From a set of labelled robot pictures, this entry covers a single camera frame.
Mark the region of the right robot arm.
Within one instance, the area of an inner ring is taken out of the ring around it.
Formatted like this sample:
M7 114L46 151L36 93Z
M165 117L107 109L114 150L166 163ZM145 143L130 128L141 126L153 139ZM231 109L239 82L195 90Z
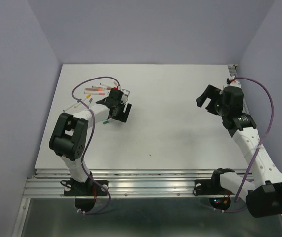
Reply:
M219 89L209 85L196 99L197 106L201 107L206 99L210 99L206 110L222 118L224 128L249 165L253 182L232 169L219 168L209 180L197 180L193 193L222 195L229 191L245 202L255 218L282 214L282 173L262 145L254 119L243 111L242 89L231 85Z

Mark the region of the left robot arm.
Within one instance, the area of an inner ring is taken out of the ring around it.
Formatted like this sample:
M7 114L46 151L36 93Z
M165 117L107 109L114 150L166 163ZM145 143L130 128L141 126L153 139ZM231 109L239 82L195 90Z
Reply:
M108 96L86 105L75 114L63 112L58 117L49 148L58 155L68 168L75 188L86 195L92 191L92 174L84 163L84 155L91 143L96 124L110 119L127 122L132 105L128 103L130 92L111 89Z

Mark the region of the red marker pen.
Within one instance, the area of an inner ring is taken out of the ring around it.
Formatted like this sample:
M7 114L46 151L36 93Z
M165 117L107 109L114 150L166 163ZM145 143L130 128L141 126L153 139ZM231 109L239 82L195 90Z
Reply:
M113 86L109 86L109 85L106 85L104 83L99 83L99 84L100 84L100 86L104 87L106 90L111 90L111 89L114 88Z

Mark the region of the tan orange highlighter pen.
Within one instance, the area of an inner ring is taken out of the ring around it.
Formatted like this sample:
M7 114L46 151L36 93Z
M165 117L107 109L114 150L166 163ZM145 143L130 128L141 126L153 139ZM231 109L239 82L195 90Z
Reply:
M94 90L93 88L86 88L86 91L98 91L98 90Z

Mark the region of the long white green-tip pen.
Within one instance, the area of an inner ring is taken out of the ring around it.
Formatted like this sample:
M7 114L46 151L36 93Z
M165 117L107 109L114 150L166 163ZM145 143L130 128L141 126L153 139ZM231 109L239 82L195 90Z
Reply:
M75 102L75 103L69 105L68 107L64 108L62 111L66 112L66 111L68 111L71 108L75 108L77 104L79 104L79 102Z

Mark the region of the aluminium front rail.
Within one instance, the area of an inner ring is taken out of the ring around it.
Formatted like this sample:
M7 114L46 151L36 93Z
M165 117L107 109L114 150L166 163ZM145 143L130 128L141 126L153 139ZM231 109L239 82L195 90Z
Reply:
M194 181L209 179L212 169L94 169L96 181L107 180L111 198L192 198ZM65 198L61 180L69 179L65 169L38 169L27 179L24 198Z

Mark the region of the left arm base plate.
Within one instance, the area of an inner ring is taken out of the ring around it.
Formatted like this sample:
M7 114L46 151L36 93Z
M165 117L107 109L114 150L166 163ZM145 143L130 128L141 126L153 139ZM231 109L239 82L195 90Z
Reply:
M85 183L75 181L74 179L62 180L60 184L64 187L64 196L67 197L92 197L94 195L97 195L97 197L107 196L104 188L99 187L90 179Z

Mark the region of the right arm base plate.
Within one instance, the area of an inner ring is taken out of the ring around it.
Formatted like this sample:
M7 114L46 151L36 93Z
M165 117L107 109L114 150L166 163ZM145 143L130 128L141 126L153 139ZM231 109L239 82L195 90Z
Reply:
M195 196L214 196L228 195L230 191L224 189L219 184L215 184L211 179L196 179L194 180L193 194Z

